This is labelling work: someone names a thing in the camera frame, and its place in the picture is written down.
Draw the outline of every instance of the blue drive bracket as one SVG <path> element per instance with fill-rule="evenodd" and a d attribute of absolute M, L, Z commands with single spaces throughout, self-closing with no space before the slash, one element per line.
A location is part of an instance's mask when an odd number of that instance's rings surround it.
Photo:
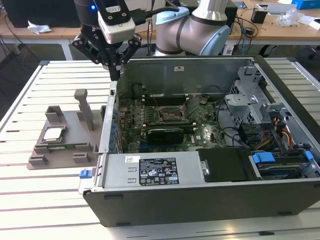
<path fill-rule="evenodd" d="M 312 161 L 312 159 L 314 159 L 314 156 L 312 155 L 312 153 L 310 151 L 305 151 L 304 155 L 306 156 L 306 158 L 309 160 L 309 162 Z"/>
<path fill-rule="evenodd" d="M 257 152 L 252 156 L 252 158 L 256 164 L 276 162 L 271 152 Z"/>
<path fill-rule="evenodd" d="M 92 170 L 91 169 L 83 169 L 79 175 L 80 179 L 91 179 L 92 178 Z"/>

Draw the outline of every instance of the motherboard chip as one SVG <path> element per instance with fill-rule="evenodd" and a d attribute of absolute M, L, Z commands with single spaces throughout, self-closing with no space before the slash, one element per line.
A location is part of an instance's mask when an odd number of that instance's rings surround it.
<path fill-rule="evenodd" d="M 182 121 L 185 119 L 184 109 L 181 109 L 179 106 L 160 107 L 159 114 L 164 122 Z"/>

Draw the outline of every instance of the small black box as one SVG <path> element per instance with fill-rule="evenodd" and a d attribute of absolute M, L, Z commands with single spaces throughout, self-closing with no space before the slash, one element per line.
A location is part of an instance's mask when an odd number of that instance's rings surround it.
<path fill-rule="evenodd" d="M 251 22 L 254 24 L 263 24 L 267 13 L 268 12 L 265 10 L 254 9 L 251 16 Z"/>

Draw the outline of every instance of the electronic device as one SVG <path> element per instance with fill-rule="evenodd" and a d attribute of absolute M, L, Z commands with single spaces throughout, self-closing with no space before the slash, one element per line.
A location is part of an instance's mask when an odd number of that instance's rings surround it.
<path fill-rule="evenodd" d="M 260 9 L 253 9 L 253 13 L 251 16 L 251 22 L 254 24 L 263 24 L 266 18 L 268 11 L 260 10 Z"/>
<path fill-rule="evenodd" d="M 28 21 L 50 27 L 80 27 L 73 0 L 2 0 L 1 2 L 15 28 L 26 28 Z"/>
<path fill-rule="evenodd" d="M 297 8 L 297 4 L 263 3 L 257 4 L 257 7 L 268 11 L 269 15 L 280 15 L 286 14 L 287 11 Z"/>
<path fill-rule="evenodd" d="M 319 133 L 260 56 L 133 58 L 79 192 L 105 227 L 296 215 L 320 200 Z"/>

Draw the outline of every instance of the computer case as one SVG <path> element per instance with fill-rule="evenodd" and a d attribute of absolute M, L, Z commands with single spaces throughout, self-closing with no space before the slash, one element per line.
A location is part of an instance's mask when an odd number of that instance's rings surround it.
<path fill-rule="evenodd" d="M 28 21 L 50 27 L 79 28 L 74 0 L 2 0 L 15 28 L 25 28 Z"/>

